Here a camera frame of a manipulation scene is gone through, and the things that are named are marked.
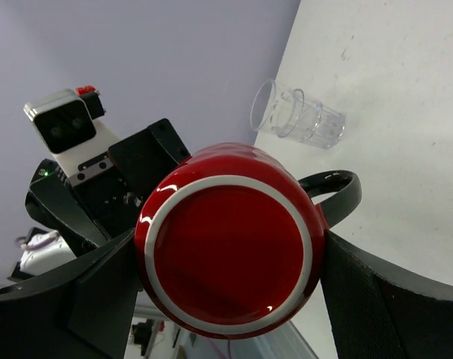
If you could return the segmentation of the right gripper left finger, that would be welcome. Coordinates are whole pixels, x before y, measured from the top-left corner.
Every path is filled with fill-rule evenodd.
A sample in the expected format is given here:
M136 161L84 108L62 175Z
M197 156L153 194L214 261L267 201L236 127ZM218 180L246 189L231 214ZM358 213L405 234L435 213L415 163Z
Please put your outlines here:
M133 232L0 289L0 358L123 358L138 295Z

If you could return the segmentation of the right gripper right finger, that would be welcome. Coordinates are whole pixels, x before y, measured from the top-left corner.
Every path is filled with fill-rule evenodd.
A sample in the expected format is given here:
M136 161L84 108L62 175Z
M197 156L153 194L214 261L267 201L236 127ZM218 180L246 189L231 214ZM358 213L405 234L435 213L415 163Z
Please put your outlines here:
M453 286L331 232L321 285L339 358L453 358Z

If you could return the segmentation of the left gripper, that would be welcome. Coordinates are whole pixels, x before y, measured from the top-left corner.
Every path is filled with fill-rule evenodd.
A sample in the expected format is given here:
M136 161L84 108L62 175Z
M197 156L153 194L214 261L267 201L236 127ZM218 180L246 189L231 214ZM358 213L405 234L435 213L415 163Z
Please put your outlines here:
M134 227L144 201L189 156L164 118L80 165L69 178L76 199L57 162L42 160L28 187L25 208L33 220L57 230L80 257L105 245L107 236Z

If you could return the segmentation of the red mug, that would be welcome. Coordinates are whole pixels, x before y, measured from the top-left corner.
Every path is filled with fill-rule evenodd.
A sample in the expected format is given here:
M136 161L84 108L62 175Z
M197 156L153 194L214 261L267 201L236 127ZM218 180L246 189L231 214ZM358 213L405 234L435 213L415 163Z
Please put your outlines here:
M361 198L350 171L295 179L256 147L207 147L168 174L140 212L141 283L163 314L196 334L267 333L308 301L327 231Z

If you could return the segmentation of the clear faceted glass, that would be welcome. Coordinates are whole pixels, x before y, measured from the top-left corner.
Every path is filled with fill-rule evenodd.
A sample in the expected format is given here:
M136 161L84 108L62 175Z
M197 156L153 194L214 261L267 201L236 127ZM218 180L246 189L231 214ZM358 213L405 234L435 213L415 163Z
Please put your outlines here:
M307 96L301 89L292 91L292 113L280 125L277 136L322 149L335 146L345 131L345 114Z
M256 92L251 110L250 127L285 138L297 126L305 103L300 88L290 88L274 79L265 81Z

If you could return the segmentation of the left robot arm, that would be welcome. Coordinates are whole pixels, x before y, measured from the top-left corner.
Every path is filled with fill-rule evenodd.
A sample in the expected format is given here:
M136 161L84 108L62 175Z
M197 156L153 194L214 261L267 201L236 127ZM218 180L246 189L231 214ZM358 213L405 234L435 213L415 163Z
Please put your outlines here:
M168 119L123 140L100 120L94 126L93 139L36 169L25 208L42 227L16 240L23 254L11 280L42 274L131 230L155 187L190 156Z

